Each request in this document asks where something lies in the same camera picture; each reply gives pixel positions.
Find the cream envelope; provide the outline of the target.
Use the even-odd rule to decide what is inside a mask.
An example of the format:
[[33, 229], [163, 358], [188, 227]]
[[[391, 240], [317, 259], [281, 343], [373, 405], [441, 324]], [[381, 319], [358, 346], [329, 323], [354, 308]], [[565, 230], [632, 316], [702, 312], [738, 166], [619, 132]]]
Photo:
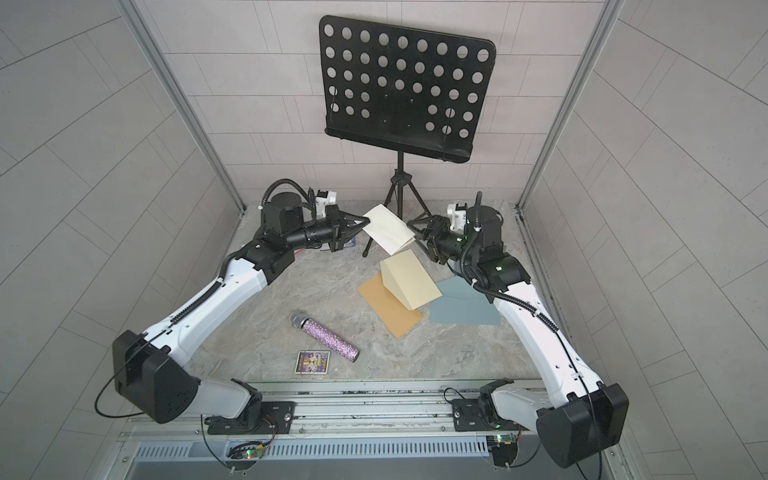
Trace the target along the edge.
[[382, 260], [380, 270], [384, 287], [408, 310], [416, 310], [442, 296], [411, 250]]

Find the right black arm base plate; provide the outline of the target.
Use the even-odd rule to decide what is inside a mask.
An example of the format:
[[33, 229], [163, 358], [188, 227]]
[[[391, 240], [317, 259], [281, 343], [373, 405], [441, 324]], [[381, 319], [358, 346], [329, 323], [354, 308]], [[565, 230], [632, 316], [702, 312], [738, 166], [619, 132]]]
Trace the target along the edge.
[[449, 404], [456, 432], [518, 431], [522, 428], [509, 420], [488, 420], [476, 399], [455, 398]]

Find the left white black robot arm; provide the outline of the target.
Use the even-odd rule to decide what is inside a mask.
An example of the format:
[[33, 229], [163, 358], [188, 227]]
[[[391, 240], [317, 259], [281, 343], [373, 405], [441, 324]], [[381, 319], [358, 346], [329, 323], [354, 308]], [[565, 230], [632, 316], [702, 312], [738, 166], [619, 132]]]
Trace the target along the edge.
[[277, 194], [260, 212], [254, 238], [223, 260], [205, 289], [144, 332], [127, 330], [113, 341], [109, 386], [159, 424], [199, 415], [212, 434], [255, 433], [265, 425], [257, 389], [235, 379], [195, 377], [186, 363], [230, 314], [293, 263], [297, 250], [340, 250], [370, 222], [291, 192]]

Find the blue-grey envelope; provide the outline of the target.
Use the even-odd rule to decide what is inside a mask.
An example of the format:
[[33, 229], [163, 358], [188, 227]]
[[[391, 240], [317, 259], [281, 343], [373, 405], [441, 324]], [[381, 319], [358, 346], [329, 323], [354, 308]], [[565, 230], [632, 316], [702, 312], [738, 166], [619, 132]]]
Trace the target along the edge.
[[452, 277], [436, 284], [441, 296], [429, 303], [429, 320], [438, 324], [499, 326], [495, 306], [463, 279]]

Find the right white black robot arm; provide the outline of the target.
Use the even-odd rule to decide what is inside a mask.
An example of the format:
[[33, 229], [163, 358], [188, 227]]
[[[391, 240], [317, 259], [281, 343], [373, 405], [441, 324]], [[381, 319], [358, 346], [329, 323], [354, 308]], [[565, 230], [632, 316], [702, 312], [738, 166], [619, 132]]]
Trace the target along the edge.
[[505, 250], [501, 214], [490, 206], [453, 205], [445, 216], [408, 221], [419, 247], [434, 262], [486, 297], [512, 326], [543, 381], [544, 393], [496, 380], [480, 390], [479, 418], [491, 430], [519, 426], [538, 435], [562, 468], [619, 443], [629, 399], [607, 385], [550, 318], [531, 277]]

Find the cream letter paper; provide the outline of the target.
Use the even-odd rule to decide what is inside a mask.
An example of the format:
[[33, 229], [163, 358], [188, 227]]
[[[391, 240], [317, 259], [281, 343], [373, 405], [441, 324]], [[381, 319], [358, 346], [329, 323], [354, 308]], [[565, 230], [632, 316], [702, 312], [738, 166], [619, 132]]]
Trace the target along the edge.
[[415, 234], [406, 223], [382, 204], [376, 205], [364, 216], [369, 223], [363, 231], [389, 255], [399, 253], [415, 240]]

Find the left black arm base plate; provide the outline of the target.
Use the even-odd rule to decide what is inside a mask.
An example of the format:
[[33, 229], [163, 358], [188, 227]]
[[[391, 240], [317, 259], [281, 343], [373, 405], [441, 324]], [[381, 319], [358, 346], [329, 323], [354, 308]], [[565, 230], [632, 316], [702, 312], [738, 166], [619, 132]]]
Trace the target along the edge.
[[297, 404], [290, 401], [257, 402], [234, 419], [211, 416], [204, 419], [209, 435], [288, 434]]

